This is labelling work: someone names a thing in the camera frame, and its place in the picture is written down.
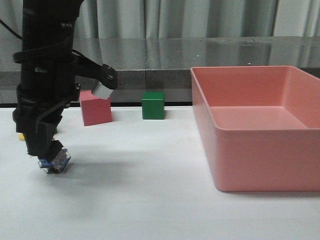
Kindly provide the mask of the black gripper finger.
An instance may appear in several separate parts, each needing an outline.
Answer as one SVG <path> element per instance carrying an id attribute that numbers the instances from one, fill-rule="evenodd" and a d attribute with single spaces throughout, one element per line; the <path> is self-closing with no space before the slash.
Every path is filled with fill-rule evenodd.
<path id="1" fill-rule="evenodd" d="M 39 159 L 53 160 L 63 148 L 59 140 L 53 140 L 57 127 L 51 123 L 40 123 L 37 131 L 26 133 L 27 153 Z"/>

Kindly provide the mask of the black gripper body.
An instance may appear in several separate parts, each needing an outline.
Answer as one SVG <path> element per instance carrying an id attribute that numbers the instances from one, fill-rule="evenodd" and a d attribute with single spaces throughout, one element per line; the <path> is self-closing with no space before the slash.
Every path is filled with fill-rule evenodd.
<path id="1" fill-rule="evenodd" d="M 28 96 L 18 85 L 16 88 L 17 107 L 12 113 L 12 119 L 16 124 L 16 132 L 36 134 L 39 124 L 46 117 L 49 117 L 49 123 L 56 127 L 62 119 L 62 111 L 68 108 L 71 102 L 79 99 L 80 90 L 81 85 L 76 83 L 69 95 L 47 100 Z"/>

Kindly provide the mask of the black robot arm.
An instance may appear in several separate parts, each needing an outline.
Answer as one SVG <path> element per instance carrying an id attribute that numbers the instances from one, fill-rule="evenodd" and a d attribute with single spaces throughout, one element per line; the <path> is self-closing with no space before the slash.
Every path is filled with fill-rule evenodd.
<path id="1" fill-rule="evenodd" d="M 27 153 L 52 161 L 63 148 L 54 140 L 66 105 L 79 98 L 72 70 L 73 39 L 80 0 L 25 0 L 21 65 L 13 112 L 16 131 L 25 137 Z"/>

